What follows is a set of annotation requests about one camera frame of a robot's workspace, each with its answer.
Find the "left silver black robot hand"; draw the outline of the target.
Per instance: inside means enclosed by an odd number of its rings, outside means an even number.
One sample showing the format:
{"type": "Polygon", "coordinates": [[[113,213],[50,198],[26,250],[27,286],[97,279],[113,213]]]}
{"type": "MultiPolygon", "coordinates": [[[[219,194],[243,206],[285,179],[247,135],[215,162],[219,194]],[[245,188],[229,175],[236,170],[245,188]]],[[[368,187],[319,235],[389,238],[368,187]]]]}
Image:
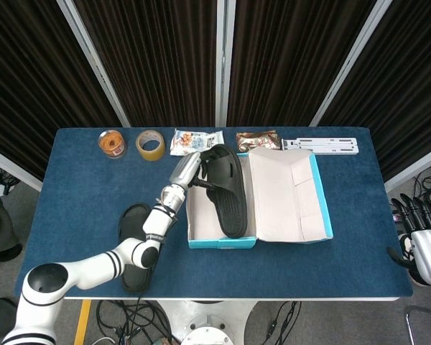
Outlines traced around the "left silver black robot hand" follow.
{"type": "Polygon", "coordinates": [[[206,180],[208,175],[208,160],[212,157],[212,152],[193,152],[183,156],[170,176],[171,184],[175,184],[188,190],[197,186],[206,189],[214,189],[215,185],[206,180]]]}

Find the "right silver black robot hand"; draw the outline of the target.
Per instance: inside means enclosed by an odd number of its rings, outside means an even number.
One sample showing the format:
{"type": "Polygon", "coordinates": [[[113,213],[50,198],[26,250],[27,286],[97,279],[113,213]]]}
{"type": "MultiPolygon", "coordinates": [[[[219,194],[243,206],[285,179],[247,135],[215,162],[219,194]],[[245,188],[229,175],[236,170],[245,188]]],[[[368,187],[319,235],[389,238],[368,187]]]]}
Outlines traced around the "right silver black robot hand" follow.
{"type": "Polygon", "coordinates": [[[404,238],[409,240],[410,247],[403,248],[402,254],[392,247],[386,252],[397,265],[431,285],[431,202],[405,194],[399,199],[392,198],[391,202],[401,216],[404,238]]]}

